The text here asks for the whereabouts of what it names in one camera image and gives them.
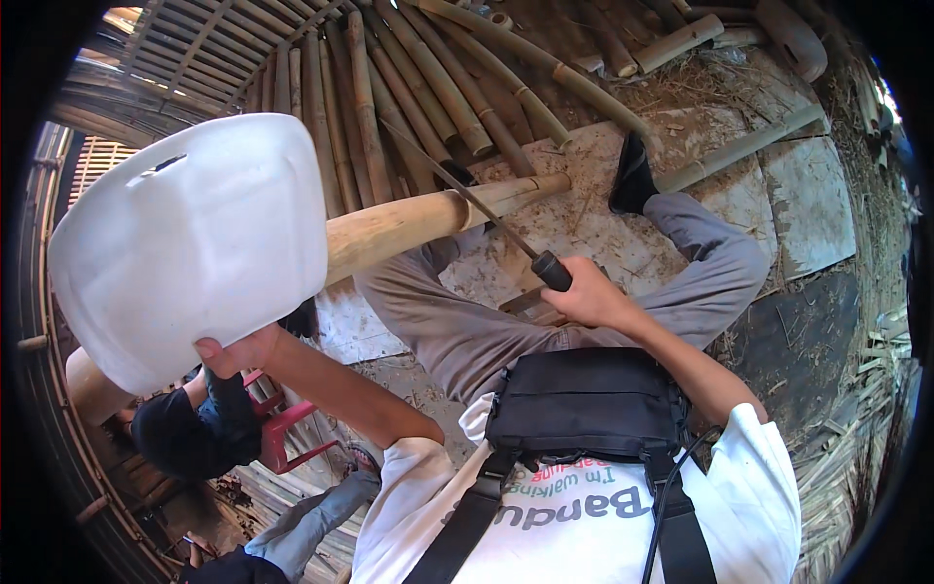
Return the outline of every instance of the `plastic jug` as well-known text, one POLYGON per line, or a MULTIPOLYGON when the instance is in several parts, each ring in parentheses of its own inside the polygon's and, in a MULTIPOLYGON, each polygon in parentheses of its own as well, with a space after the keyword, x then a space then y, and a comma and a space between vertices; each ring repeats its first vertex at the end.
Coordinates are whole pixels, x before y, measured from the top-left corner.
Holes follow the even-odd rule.
POLYGON ((92 361, 148 395, 324 286, 315 147, 289 115, 206 121, 114 166, 49 243, 53 290, 92 361))

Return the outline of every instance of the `white t-shirt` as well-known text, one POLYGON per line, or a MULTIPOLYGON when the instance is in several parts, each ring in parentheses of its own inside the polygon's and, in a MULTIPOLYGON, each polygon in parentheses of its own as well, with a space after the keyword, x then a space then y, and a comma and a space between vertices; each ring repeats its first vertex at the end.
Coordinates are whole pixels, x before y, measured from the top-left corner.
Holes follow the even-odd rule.
MULTIPOLYGON (((460 418, 475 442, 483 439, 491 397, 460 418)), ((433 440, 404 438, 387 449, 383 488, 357 539, 353 581, 402 582, 488 456, 484 440, 455 473, 433 440)), ((791 579, 800 501, 774 422, 760 424, 750 404, 734 407, 709 473, 688 460, 681 475, 719 584, 791 579)), ((640 464, 585 459, 534 474, 518 465, 499 514, 454 582, 639 582, 655 524, 652 501, 640 464)), ((664 581, 659 555, 651 581, 664 581)))

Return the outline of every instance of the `black cable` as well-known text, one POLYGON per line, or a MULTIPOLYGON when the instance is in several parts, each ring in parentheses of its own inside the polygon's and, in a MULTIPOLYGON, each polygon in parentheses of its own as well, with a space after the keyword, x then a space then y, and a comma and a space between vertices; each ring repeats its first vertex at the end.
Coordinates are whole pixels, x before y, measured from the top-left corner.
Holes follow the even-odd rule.
POLYGON ((672 471, 668 473, 668 478, 665 480, 665 488, 662 489, 661 498, 658 499, 658 514, 655 517, 655 528, 652 530, 652 539, 648 545, 648 556, 645 558, 645 568, 643 568, 642 584, 648 584, 649 578, 652 577, 652 566, 655 564, 655 552, 658 549, 658 540, 661 538, 661 521, 662 518, 665 517, 665 503, 668 501, 668 489, 671 487, 674 477, 678 474, 678 471, 681 470, 681 467, 684 465, 685 461, 691 457, 691 453, 697 449, 701 442, 705 442, 707 438, 714 435, 714 432, 722 430, 723 428, 714 426, 707 432, 694 438, 694 441, 688 445, 687 450, 685 451, 685 455, 681 457, 681 460, 678 461, 678 464, 676 464, 672 471))

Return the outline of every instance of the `black shoe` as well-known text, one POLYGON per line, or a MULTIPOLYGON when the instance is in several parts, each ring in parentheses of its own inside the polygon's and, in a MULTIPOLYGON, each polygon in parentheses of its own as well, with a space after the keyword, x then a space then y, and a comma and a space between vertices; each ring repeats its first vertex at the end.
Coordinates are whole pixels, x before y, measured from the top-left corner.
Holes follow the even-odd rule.
POLYGON ((657 193, 652 171, 648 167, 645 145, 638 135, 629 133, 619 153, 619 167, 610 191, 610 211, 616 215, 642 215, 645 202, 657 193))

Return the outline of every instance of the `black strap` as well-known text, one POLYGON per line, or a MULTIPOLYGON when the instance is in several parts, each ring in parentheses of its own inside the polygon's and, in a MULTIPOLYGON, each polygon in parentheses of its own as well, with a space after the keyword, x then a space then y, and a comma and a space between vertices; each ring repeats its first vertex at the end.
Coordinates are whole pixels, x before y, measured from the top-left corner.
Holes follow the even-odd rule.
POLYGON ((512 475, 518 452, 497 449, 484 461, 475 484, 464 493, 447 524, 412 568, 404 584, 446 584, 487 531, 500 508, 502 488, 512 475))
MULTIPOLYGON (((652 515, 659 521, 658 506, 668 475, 674 468, 672 455, 664 442, 646 443, 644 450, 645 480, 655 497, 652 515)), ((681 474, 672 479, 668 488, 665 516, 660 518, 658 553, 666 584, 716 584, 714 564, 698 523, 694 504, 682 489, 681 474)))

